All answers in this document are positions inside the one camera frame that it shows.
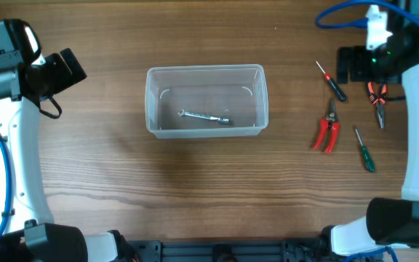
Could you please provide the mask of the orange black needle-nose pliers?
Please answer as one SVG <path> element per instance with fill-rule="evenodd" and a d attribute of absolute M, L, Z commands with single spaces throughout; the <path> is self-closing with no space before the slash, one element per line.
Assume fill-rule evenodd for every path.
<path fill-rule="evenodd" d="M 385 127 L 385 109 L 387 85 L 378 84 L 378 88 L 374 88 L 374 82 L 367 82 L 367 94 L 371 104 L 375 107 L 375 113 L 379 127 Z"/>

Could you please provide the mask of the red black screwdriver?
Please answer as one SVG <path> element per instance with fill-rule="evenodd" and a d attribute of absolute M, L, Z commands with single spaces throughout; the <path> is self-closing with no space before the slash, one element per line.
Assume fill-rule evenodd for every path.
<path fill-rule="evenodd" d="M 319 69 L 323 73 L 324 79 L 325 79 L 326 83 L 329 85 L 329 87 L 331 88 L 335 97 L 340 102 L 346 102 L 347 96 L 344 93 L 344 91 L 342 91 L 342 89 L 339 87 L 338 83 L 321 67 L 321 65 L 319 64 L 319 62 L 317 60 L 316 60 L 316 64 L 318 65 Z"/>

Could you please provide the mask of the red handled snips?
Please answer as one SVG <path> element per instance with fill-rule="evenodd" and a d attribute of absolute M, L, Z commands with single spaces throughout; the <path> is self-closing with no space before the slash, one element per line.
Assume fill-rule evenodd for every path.
<path fill-rule="evenodd" d="M 333 98 L 330 98 L 327 114 L 319 121 L 319 134 L 315 141 L 314 149 L 319 149 L 319 147 L 322 145 L 325 135 L 327 134 L 327 132 L 330 132 L 329 143 L 327 144 L 327 147 L 325 148 L 324 152 L 326 154 L 332 153 L 338 139 L 339 131 L 340 122 L 338 119 L 335 100 Z"/>

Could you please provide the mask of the green handled screwdriver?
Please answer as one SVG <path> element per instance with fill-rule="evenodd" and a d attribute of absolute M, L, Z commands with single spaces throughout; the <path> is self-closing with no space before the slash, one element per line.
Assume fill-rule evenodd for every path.
<path fill-rule="evenodd" d="M 370 153 L 369 153 L 367 147 L 363 144 L 363 140 L 362 140 L 362 137 L 360 135 L 359 129 L 357 127 L 355 127 L 354 130 L 355 130 L 356 137 L 357 137 L 357 140 L 358 140 L 359 145 L 360 145 L 360 150 L 361 150 L 362 157 L 363 157 L 363 160 L 364 160 L 364 166 L 365 166 L 367 171 L 374 172 L 375 171 L 375 164 L 372 160 L 372 157 L 370 156 Z"/>

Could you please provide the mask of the silver combination wrench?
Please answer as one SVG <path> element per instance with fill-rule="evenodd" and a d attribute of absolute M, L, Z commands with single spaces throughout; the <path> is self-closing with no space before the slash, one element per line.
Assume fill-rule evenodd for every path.
<path fill-rule="evenodd" d="M 189 116 L 189 117 L 194 117 L 197 119 L 204 119 L 207 121 L 211 121 L 211 122 L 217 122 L 220 124 L 232 124 L 232 121 L 230 119 L 227 118 L 223 118 L 223 117 L 219 117 L 219 116 L 207 116 L 207 115 L 203 115 L 203 114 L 198 114 L 198 113 L 194 113 L 194 112 L 190 112 L 190 111 L 185 111 L 183 109 L 180 109 L 179 112 L 177 113 L 178 116 Z"/>

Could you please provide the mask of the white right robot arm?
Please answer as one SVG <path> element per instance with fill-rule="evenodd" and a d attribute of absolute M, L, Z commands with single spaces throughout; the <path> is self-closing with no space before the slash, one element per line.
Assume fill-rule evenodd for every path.
<path fill-rule="evenodd" d="M 407 100 L 408 159 L 401 199 L 374 198 L 366 215 L 332 227 L 330 247 L 349 259 L 385 247 L 419 248 L 419 62 L 405 67 L 402 85 Z"/>

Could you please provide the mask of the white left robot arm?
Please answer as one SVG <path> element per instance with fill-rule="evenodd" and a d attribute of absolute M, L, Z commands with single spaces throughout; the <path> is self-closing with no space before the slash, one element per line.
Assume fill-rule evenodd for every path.
<path fill-rule="evenodd" d="M 86 78 L 70 49 L 43 56 L 32 27 L 0 21 L 0 261 L 120 261 L 116 231 L 85 236 L 54 222 L 41 179 L 43 101 Z"/>

